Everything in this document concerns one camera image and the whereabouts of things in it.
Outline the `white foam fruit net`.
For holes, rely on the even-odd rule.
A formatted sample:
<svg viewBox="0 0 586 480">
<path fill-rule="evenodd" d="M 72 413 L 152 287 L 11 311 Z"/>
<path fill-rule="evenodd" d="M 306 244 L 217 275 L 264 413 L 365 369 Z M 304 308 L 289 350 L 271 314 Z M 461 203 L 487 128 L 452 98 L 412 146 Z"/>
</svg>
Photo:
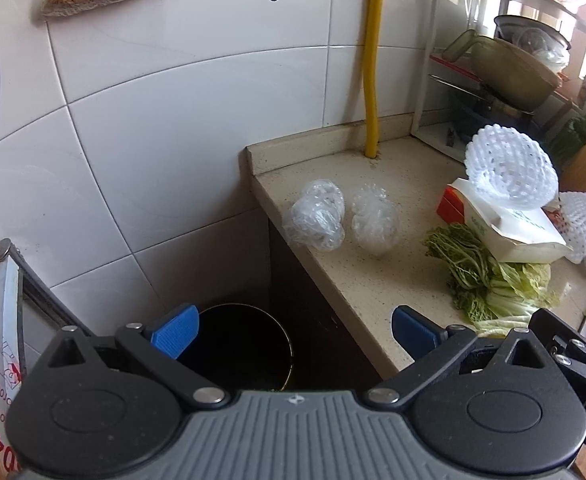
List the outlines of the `white foam fruit net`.
<svg viewBox="0 0 586 480">
<path fill-rule="evenodd" d="M 531 210 L 558 194 L 558 174 L 548 154 L 511 127 L 480 128 L 466 144 L 464 166 L 474 191 L 494 206 Z"/>
</svg>

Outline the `crumpled clear plastic bag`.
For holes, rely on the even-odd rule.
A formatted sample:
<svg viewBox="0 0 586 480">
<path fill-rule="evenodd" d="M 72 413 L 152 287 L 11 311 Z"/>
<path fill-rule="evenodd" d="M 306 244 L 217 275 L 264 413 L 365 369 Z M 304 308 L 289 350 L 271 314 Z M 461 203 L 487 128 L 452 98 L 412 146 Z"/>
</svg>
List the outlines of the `crumpled clear plastic bag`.
<svg viewBox="0 0 586 480">
<path fill-rule="evenodd" d="M 340 188 L 327 179 L 310 181 L 283 216 L 284 235 L 294 245 L 333 252 L 345 237 L 344 216 L 345 200 Z"/>
</svg>

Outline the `white takeout foam box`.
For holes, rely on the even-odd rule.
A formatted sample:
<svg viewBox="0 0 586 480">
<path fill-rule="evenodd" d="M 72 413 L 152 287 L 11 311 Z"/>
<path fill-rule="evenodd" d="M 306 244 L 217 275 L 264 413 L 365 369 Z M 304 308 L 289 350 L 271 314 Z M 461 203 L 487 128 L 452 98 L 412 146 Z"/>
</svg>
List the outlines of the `white takeout foam box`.
<svg viewBox="0 0 586 480">
<path fill-rule="evenodd" d="M 554 263 L 570 252 L 564 238 L 541 208 L 513 210 L 492 206 L 468 180 L 448 184 L 464 201 L 465 225 L 498 262 Z"/>
</svg>

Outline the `metal bowl with lid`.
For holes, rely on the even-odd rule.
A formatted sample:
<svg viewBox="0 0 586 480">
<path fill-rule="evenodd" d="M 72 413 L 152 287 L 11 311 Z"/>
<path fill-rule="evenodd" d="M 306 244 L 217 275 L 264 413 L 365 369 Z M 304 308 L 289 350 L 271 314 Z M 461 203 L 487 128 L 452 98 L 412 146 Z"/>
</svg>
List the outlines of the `metal bowl with lid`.
<svg viewBox="0 0 586 480">
<path fill-rule="evenodd" d="M 555 73 L 570 62 L 570 42 L 556 29 L 524 16 L 502 14 L 494 18 L 496 37 L 537 58 Z"/>
</svg>

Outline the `green cabbage leaves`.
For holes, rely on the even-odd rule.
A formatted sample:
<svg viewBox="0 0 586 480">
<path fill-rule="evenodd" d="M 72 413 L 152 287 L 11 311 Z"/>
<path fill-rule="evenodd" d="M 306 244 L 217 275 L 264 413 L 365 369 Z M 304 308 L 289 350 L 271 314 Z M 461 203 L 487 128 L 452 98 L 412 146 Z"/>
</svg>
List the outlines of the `green cabbage leaves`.
<svg viewBox="0 0 586 480">
<path fill-rule="evenodd" d="M 497 261 L 462 223 L 438 226 L 424 240 L 427 255 L 445 262 L 452 304 L 481 337 L 504 337 L 526 328 L 540 309 L 558 305 L 550 288 L 551 266 Z"/>
</svg>

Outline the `red carton box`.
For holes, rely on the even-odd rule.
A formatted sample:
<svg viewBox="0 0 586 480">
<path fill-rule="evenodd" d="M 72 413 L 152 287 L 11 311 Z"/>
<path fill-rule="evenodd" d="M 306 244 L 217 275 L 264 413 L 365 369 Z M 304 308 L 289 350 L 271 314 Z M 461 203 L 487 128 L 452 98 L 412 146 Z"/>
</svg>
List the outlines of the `red carton box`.
<svg viewBox="0 0 586 480">
<path fill-rule="evenodd" d="M 447 185 L 436 209 L 436 214 L 447 224 L 465 223 L 464 201 L 458 190 Z"/>
</svg>

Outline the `clear plastic cup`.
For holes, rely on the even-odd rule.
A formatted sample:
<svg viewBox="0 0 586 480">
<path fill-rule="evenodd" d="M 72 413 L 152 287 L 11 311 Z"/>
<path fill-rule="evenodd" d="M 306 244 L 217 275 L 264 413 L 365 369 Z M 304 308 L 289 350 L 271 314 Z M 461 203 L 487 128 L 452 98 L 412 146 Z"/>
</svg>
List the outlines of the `clear plastic cup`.
<svg viewBox="0 0 586 480">
<path fill-rule="evenodd" d="M 351 229 L 357 244 L 374 256 L 385 255 L 398 242 L 398 207 L 385 188 L 365 184 L 351 201 Z"/>
</svg>

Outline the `black round trash bin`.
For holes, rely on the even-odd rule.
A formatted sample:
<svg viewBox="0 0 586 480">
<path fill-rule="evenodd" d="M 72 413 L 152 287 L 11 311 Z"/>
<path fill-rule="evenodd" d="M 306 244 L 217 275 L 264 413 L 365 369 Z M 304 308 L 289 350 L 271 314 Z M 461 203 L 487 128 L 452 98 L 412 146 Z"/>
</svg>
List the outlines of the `black round trash bin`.
<svg viewBox="0 0 586 480">
<path fill-rule="evenodd" d="M 293 370 L 293 349 L 284 327 L 250 304 L 217 304 L 202 311 L 194 341 L 180 364 L 229 392 L 281 391 Z"/>
</svg>

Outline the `white dish rack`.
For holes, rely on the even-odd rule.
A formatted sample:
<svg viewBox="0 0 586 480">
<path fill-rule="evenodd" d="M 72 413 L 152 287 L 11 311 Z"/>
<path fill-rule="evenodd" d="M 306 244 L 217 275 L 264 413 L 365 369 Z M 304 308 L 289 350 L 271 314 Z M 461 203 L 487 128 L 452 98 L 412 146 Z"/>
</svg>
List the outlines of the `white dish rack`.
<svg viewBox="0 0 586 480">
<path fill-rule="evenodd" d="M 586 0 L 431 0 L 410 133 L 462 162 L 485 122 L 586 110 Z"/>
</svg>

